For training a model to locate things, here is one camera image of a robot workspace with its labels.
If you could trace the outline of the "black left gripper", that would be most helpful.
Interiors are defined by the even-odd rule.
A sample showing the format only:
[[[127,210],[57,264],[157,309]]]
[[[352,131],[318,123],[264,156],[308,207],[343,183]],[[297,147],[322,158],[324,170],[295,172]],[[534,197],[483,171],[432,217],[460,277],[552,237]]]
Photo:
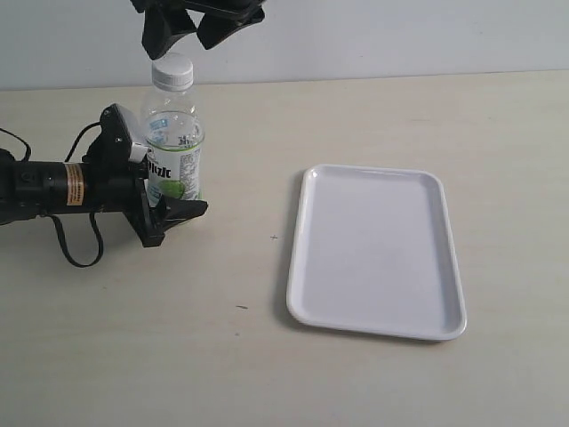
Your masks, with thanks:
[[[204,200],[182,200],[162,195],[152,212],[146,194],[148,178],[146,158],[138,163],[125,161],[112,165],[94,155],[82,157],[85,173],[83,208],[101,213],[122,213],[144,247],[163,243],[160,225],[179,225],[203,216],[208,203]]]

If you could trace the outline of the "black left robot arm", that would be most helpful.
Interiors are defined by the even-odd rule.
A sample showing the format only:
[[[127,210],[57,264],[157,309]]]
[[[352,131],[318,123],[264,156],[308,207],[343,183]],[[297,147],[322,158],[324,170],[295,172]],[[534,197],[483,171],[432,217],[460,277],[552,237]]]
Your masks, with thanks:
[[[98,213],[121,213],[145,247],[160,246],[165,232],[205,214],[204,200],[180,200],[162,196],[151,206],[145,187],[148,170],[144,161],[127,160],[116,165],[85,155],[81,163],[16,161],[1,156],[1,223],[52,219],[60,247],[67,241],[59,217],[88,214],[103,247],[95,221]]]

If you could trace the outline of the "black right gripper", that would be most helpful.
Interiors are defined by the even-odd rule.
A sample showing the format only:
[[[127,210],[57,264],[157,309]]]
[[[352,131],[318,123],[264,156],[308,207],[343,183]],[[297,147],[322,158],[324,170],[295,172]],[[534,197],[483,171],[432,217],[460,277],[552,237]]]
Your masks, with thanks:
[[[151,60],[162,58],[179,40],[194,33],[201,45],[210,50],[236,32],[260,23],[265,18],[261,9],[264,1],[258,0],[132,0],[131,3],[138,13],[144,12],[141,43]],[[197,30],[185,10],[205,14]]]

